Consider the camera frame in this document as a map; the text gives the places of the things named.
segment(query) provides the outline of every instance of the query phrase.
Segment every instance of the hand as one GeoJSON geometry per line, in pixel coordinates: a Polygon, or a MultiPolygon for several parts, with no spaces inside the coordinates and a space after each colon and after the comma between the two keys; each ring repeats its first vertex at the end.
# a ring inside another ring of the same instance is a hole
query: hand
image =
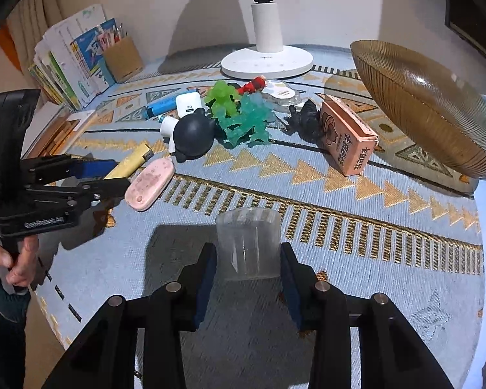
{"type": "Polygon", "coordinates": [[[39,241],[37,235],[25,237],[22,241],[22,248],[16,262],[11,255],[0,247],[0,266],[11,269],[6,276],[6,281],[18,287],[28,286],[34,279],[36,271],[36,253],[39,241]]]}

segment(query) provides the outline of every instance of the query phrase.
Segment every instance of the lamp base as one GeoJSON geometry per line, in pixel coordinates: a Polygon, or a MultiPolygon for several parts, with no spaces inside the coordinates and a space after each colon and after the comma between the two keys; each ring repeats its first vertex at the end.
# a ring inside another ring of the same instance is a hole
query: lamp base
{"type": "Polygon", "coordinates": [[[260,53],[255,46],[228,54],[221,61],[221,70],[236,79],[284,79],[302,75],[313,66],[313,56],[306,50],[284,46],[278,53],[260,53]]]}

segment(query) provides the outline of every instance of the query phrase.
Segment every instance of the pen holder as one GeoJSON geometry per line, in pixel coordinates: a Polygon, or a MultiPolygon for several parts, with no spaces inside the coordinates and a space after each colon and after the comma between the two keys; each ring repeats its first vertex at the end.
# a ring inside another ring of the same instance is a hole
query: pen holder
{"type": "Polygon", "coordinates": [[[106,48],[102,56],[117,83],[124,83],[144,67],[133,39],[129,36],[106,48]]]}

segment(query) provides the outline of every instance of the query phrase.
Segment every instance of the red toy figure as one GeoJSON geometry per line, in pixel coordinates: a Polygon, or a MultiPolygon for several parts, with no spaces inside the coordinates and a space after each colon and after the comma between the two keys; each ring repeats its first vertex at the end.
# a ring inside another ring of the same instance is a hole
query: red toy figure
{"type": "Polygon", "coordinates": [[[265,77],[259,76],[256,77],[254,80],[248,82],[246,85],[239,88],[238,93],[240,95],[243,95],[245,92],[254,93],[257,92],[258,90],[264,89],[265,86],[266,86],[265,77]]]}

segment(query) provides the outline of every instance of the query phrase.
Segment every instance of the teal toy figure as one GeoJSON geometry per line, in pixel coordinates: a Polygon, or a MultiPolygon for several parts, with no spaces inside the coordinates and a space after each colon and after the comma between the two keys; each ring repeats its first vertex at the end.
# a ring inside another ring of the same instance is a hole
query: teal toy figure
{"type": "Polygon", "coordinates": [[[263,100],[259,92],[252,95],[245,93],[241,97],[238,115],[218,118],[232,147],[236,147],[243,137],[248,137],[250,144],[260,142],[269,145],[270,134],[266,131],[266,124],[275,120],[272,104],[263,100]]]}
{"type": "Polygon", "coordinates": [[[240,98],[235,87],[227,85],[223,80],[218,80],[205,96],[205,103],[214,101],[211,113],[214,118],[219,120],[225,118],[226,115],[229,117],[238,115],[236,101],[240,98]]]}

